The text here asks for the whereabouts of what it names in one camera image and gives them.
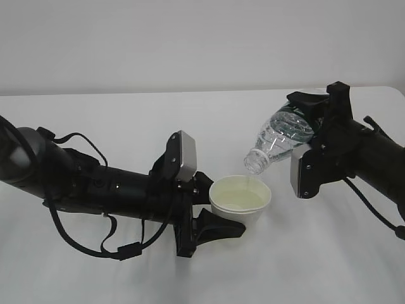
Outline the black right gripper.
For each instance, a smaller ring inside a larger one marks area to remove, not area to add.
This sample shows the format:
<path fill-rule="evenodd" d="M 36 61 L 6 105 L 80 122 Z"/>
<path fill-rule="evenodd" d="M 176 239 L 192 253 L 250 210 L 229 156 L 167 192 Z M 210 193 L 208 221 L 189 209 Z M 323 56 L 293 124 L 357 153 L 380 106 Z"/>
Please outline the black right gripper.
<path fill-rule="evenodd" d="M 356 147 L 351 134 L 353 120 L 350 86 L 334 82 L 327 86 L 326 94 L 293 92 L 287 95 L 290 104 L 308 119 L 321 119 L 322 123 L 311 140 L 315 158 L 348 158 Z"/>

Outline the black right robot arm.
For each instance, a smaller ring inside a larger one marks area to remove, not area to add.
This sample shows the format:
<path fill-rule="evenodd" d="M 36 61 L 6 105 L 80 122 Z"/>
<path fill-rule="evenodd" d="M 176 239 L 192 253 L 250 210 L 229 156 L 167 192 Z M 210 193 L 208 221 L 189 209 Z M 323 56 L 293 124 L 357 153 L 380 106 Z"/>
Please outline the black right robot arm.
<path fill-rule="evenodd" d="M 287 100 L 311 122 L 322 120 L 312 139 L 292 151 L 290 183 L 297 197 L 309 199 L 323 184 L 359 177 L 404 215 L 404 148 L 371 117 L 355 121 L 348 85 L 335 82 L 322 95 L 293 92 Z"/>

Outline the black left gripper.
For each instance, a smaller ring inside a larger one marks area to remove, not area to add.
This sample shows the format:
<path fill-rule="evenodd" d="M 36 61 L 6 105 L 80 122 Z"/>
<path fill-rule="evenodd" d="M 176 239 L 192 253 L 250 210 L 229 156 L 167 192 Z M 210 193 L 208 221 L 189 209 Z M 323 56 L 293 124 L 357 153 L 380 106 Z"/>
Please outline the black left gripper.
<path fill-rule="evenodd" d="M 177 195 L 180 216 L 173 225 L 178 257 L 192 257 L 202 244 L 240 238 L 246 231 L 244 224 L 215 215 L 205 208 L 197 218 L 193 216 L 194 205 L 211 204 L 209 190 L 213 183 L 205 173 L 197 171 L 190 181 L 180 184 Z"/>

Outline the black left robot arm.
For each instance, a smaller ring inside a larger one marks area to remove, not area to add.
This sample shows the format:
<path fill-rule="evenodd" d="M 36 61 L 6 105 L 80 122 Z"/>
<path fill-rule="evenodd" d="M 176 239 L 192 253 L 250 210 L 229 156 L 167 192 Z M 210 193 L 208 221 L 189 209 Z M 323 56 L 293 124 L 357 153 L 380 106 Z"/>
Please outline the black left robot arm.
<path fill-rule="evenodd" d="M 150 247 L 169 225 L 176 251 L 190 258 L 204 243 L 239 238 L 240 220 L 229 220 L 206 209 L 212 180 L 197 170 L 196 143 L 186 132 L 174 132 L 164 153 L 147 174 L 113 168 L 105 156 L 94 158 L 65 148 L 70 136 L 58 138 L 45 128 L 17 128 L 1 120 L 1 181 L 40 198 L 50 211 L 60 236 L 76 250 L 96 258 L 126 260 Z M 159 223 L 149 239 L 109 251 L 92 250 L 76 242 L 59 214 L 102 215 L 117 229 L 117 216 Z"/>

